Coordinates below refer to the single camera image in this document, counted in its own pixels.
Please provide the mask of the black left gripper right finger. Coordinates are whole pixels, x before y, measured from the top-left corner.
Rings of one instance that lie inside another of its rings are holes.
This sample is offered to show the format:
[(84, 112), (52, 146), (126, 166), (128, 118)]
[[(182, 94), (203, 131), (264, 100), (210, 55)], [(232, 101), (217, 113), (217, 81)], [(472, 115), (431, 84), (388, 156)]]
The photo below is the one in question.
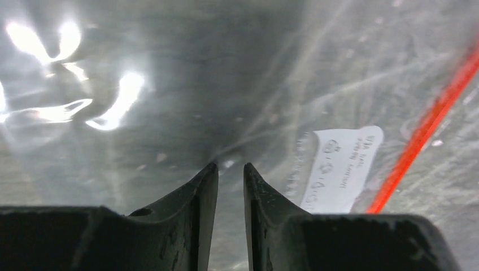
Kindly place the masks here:
[(459, 270), (440, 231), (417, 215), (313, 215), (243, 169), (250, 270)]

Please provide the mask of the clear zip bag orange zipper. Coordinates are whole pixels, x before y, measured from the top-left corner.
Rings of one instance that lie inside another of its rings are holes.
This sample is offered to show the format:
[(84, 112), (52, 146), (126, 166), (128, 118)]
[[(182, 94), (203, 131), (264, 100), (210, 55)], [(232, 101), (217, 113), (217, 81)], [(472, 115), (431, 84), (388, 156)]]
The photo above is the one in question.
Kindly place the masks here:
[(213, 162), (246, 270), (246, 163), (366, 211), (477, 41), (477, 1), (2, 1), (1, 204), (129, 214)]

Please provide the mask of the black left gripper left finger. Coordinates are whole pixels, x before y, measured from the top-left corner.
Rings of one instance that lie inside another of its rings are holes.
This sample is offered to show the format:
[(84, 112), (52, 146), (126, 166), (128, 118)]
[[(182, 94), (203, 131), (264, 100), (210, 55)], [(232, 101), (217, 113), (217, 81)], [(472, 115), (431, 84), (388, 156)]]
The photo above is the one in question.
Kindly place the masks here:
[(2, 270), (207, 270), (218, 168), (120, 215), (106, 207), (1, 208)]

